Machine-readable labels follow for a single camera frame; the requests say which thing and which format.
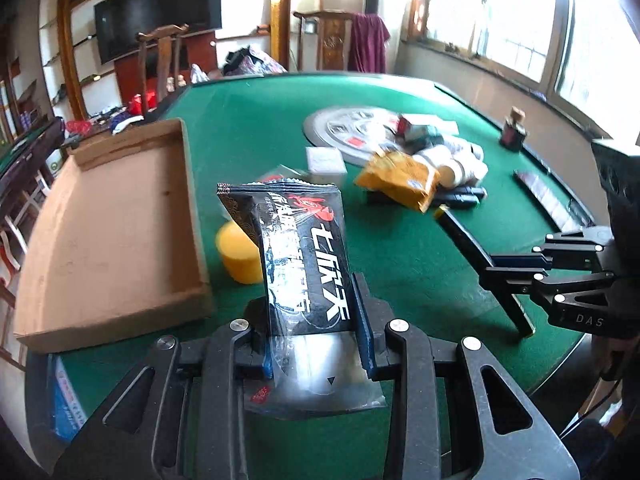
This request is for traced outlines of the wooden chair near television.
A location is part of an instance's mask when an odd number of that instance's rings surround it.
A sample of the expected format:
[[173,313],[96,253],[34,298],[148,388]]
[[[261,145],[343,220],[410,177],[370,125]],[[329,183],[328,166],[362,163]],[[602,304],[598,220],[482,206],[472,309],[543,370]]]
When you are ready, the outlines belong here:
[[180,76],[180,51],[182,37],[189,31],[187,24],[165,25],[157,27],[152,32],[138,32],[136,39],[139,44],[138,69],[140,76],[140,101],[142,116],[149,114],[148,76],[146,76],[146,57],[149,44],[155,44],[156,60],[156,104],[160,104],[168,96],[167,79],[178,81]]

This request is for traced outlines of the round mahjong table control panel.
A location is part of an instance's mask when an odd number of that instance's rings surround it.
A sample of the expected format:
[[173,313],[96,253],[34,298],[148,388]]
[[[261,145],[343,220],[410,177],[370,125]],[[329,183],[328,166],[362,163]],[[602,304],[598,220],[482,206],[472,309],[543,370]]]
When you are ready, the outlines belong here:
[[396,139],[399,115],[381,107],[327,107],[309,115],[303,133],[313,146],[337,148],[344,158],[364,167],[373,155],[405,151]]

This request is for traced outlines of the red white glue box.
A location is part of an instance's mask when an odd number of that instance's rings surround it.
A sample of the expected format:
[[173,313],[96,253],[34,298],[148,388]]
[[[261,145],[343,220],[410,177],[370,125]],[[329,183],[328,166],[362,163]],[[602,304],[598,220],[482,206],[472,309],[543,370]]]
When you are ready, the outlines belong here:
[[408,138],[416,132],[446,133],[457,136],[458,124],[454,120],[446,120],[433,114],[400,114],[398,118],[397,134]]

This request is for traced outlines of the small dark ink bottle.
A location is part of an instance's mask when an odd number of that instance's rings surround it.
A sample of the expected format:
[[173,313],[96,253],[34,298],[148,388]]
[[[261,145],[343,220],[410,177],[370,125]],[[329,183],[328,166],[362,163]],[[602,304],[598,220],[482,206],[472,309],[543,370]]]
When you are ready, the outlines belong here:
[[506,116],[502,127],[499,143],[511,152],[521,151],[527,136],[527,131],[523,126],[526,114],[524,110],[512,106],[510,113]]

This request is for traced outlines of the yellow round sponge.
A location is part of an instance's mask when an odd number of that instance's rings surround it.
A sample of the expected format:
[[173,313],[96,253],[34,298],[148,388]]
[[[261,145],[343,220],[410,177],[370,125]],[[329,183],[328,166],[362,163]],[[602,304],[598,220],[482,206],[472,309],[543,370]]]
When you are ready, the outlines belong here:
[[262,282],[259,249],[234,221],[226,222],[218,230],[215,245],[232,280],[244,285]]

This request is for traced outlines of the pile of clothes bag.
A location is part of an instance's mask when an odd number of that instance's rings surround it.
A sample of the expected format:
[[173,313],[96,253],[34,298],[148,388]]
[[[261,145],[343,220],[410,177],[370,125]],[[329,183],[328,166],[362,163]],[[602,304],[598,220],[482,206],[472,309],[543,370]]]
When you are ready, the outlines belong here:
[[245,47],[230,52],[222,66],[224,76],[272,75],[286,73],[286,69],[265,51]]

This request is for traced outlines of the wooden chair with garment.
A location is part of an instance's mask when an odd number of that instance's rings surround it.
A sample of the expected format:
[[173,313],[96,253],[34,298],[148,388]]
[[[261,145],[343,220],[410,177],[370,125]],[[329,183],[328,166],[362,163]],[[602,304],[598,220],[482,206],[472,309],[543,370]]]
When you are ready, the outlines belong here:
[[318,10],[311,12],[293,12],[297,24],[296,70],[304,70],[305,26],[316,25],[316,62],[314,68],[319,72],[344,72],[347,70],[348,38],[350,25],[355,14],[347,11]]

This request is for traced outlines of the cardboard tray box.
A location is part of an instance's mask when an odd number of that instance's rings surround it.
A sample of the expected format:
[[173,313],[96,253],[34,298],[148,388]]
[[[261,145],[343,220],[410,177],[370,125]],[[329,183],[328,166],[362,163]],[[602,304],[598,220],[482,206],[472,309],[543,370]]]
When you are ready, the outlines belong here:
[[70,155],[28,242],[13,325],[21,344],[64,352],[212,314],[190,162],[180,119]]

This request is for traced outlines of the white plastic bottle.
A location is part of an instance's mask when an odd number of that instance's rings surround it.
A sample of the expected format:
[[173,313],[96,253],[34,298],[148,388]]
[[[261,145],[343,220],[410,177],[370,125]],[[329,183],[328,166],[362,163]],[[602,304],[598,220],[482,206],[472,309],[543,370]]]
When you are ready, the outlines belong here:
[[425,162],[435,168],[444,166],[451,159],[462,160],[462,162],[477,162],[477,157],[470,150],[450,151],[446,145],[434,145],[430,148],[424,148],[412,155],[412,158],[418,162]]

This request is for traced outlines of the white medicine bottle red label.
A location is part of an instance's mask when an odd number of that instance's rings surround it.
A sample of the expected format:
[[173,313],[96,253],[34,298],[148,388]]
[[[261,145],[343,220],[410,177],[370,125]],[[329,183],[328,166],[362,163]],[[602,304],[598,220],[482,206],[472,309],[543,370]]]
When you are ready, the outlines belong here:
[[458,186],[480,184],[488,174],[488,166],[484,162],[464,164],[460,160],[452,158],[438,166],[437,171],[439,173],[438,184],[442,188],[457,188]]

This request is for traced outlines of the black silver snack packet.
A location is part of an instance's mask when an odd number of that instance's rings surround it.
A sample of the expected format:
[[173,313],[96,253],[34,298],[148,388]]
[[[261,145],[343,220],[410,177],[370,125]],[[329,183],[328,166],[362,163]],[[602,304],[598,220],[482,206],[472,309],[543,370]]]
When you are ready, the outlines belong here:
[[279,179],[221,183],[217,195],[262,263],[267,376],[246,382],[248,409],[304,419],[382,408],[358,350],[340,189]]

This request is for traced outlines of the yellow snack bag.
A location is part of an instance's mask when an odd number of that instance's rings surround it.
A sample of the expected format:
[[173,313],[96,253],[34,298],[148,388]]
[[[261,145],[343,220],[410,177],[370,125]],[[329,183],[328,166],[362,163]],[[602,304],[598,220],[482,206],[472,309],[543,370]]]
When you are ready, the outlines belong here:
[[403,152],[373,155],[355,179],[368,191],[380,192],[411,210],[424,214],[434,200],[439,171]]

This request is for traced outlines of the black marker pen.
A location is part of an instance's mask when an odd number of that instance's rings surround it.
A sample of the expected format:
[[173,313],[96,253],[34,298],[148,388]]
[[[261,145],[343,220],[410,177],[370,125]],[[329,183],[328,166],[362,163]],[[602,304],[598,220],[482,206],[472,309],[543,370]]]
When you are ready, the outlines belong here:
[[447,206],[452,209],[470,209],[479,205],[487,196],[486,188],[458,186],[451,190],[438,190],[432,200],[434,207]]

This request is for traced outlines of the white small box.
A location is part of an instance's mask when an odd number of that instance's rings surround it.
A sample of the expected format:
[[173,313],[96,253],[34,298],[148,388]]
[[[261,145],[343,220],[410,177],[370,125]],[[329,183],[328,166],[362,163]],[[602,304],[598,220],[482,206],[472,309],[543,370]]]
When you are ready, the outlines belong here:
[[307,174],[311,183],[342,186],[347,169],[342,152],[337,148],[307,146]]

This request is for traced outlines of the black flat television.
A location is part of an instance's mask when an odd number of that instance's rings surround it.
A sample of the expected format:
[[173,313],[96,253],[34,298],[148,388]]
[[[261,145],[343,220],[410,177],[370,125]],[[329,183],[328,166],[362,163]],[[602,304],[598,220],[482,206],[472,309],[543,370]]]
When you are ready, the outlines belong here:
[[221,0],[103,0],[94,6],[103,63],[138,48],[137,36],[160,26],[186,25],[190,32],[221,28]]

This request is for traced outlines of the teal tissue pack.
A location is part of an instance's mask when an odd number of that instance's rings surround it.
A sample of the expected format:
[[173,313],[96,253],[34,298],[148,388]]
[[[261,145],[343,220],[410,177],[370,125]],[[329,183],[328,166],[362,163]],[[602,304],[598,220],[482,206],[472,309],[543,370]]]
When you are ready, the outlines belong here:
[[402,134],[402,142],[410,146],[442,144],[442,133],[432,125],[411,126]]

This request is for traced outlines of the maroon garment on chair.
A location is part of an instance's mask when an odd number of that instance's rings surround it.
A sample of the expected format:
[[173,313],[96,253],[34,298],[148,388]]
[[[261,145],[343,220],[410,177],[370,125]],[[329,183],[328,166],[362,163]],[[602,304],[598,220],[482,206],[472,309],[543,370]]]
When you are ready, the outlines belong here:
[[347,70],[357,73],[384,74],[386,72],[385,46],[388,40],[390,40],[390,33],[378,14],[354,14]]

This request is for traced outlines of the white slim bottle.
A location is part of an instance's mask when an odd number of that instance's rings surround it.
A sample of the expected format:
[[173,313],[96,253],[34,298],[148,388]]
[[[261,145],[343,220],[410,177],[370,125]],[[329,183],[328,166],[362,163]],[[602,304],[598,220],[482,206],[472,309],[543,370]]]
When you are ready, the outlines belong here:
[[460,138],[460,136],[443,136],[442,142],[444,142],[448,150],[454,155],[458,153],[469,153],[480,162],[484,160],[484,150],[480,144],[472,143]]

